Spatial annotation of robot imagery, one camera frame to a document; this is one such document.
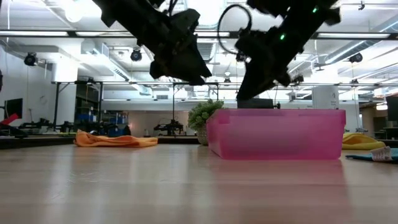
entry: plant pot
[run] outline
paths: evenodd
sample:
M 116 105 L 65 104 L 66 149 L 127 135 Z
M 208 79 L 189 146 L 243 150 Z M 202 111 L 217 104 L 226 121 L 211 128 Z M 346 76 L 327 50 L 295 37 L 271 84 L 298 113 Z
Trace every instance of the plant pot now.
M 208 141 L 207 141 L 207 129 L 206 129 L 206 125 L 204 125 L 203 127 L 201 127 L 198 132 L 198 140 L 199 143 L 207 146 L 208 145 Z

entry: translucent pink container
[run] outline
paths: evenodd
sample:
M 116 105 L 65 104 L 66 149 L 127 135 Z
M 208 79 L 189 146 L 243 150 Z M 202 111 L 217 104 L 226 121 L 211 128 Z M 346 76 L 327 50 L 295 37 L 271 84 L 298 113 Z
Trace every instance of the translucent pink container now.
M 209 148 L 223 159 L 338 159 L 344 110 L 218 110 L 207 121 Z

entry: potted plant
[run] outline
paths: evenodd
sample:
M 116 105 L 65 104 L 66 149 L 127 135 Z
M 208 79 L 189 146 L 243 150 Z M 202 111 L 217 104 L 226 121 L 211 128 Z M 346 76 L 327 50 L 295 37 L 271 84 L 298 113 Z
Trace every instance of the potted plant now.
M 223 101 L 208 100 L 206 103 L 197 104 L 188 115 L 188 126 L 198 134 L 200 144 L 207 146 L 207 119 L 218 109 L 222 109 Z

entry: table surface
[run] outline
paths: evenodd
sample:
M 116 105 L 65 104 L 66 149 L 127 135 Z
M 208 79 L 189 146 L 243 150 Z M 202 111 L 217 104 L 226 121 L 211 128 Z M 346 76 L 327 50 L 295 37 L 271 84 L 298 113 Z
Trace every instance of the table surface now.
M 2 224 L 396 224 L 395 212 L 393 164 L 226 161 L 196 145 L 0 151 Z

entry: orange cloth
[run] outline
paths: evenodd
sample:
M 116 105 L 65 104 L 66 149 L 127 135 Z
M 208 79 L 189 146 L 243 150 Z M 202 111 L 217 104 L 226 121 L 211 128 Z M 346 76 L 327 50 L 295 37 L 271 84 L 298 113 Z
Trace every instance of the orange cloth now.
M 109 138 L 105 136 L 94 136 L 79 130 L 76 134 L 74 143 L 80 147 L 148 147 L 155 146 L 157 144 L 157 138 L 136 138 L 133 136 Z

